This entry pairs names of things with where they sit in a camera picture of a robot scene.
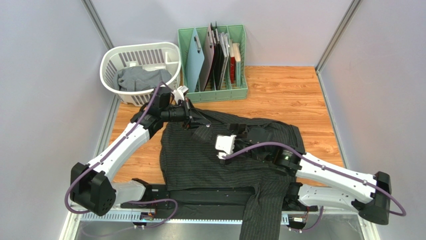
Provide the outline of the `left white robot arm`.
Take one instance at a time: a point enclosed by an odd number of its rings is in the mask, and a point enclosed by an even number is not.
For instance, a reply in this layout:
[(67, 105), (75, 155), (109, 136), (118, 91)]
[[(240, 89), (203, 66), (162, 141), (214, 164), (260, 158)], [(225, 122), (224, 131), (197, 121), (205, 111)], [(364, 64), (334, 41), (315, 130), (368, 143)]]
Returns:
[(80, 205), (84, 213), (103, 216), (115, 205), (141, 201), (147, 184), (140, 179), (113, 183), (124, 163), (147, 143), (167, 122), (182, 123), (184, 129), (209, 127), (211, 122), (192, 105), (188, 98), (172, 104), (174, 93), (166, 88), (151, 94), (121, 135), (100, 155), (87, 164), (76, 163), (70, 173), (70, 187), (65, 205), (75, 213), (70, 202)]

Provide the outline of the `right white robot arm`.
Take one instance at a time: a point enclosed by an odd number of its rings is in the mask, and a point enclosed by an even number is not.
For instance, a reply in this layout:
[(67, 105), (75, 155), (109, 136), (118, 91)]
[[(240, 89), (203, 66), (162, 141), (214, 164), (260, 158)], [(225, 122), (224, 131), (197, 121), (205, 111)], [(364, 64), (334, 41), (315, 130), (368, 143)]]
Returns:
[(304, 207), (324, 206), (349, 210), (369, 222), (388, 225), (392, 196), (391, 177), (378, 171), (361, 173), (326, 162), (309, 152), (301, 153), (289, 145), (275, 142), (261, 127), (242, 135), (218, 135), (218, 158), (225, 162), (246, 155), (266, 163), (281, 175), (322, 183), (313, 187), (295, 183), (287, 197)]

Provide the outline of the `black pinstriped long sleeve shirt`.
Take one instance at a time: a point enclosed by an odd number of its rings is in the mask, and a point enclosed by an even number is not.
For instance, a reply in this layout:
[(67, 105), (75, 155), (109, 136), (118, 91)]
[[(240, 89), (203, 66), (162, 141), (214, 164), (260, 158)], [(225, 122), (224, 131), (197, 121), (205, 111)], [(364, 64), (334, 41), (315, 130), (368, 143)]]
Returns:
[(228, 136), (227, 124), (245, 124), (249, 130), (260, 127), (279, 142), (304, 152), (299, 129), (278, 120), (245, 118), (213, 110), (202, 114), (211, 122), (185, 130), (178, 122), (166, 125), (161, 138), (160, 168), (170, 191), (191, 188), (252, 187), (254, 194), (245, 206), (240, 239), (276, 240), (280, 235), (284, 197), (295, 178), (274, 172), (265, 163), (239, 155), (229, 164), (217, 157), (217, 135)]

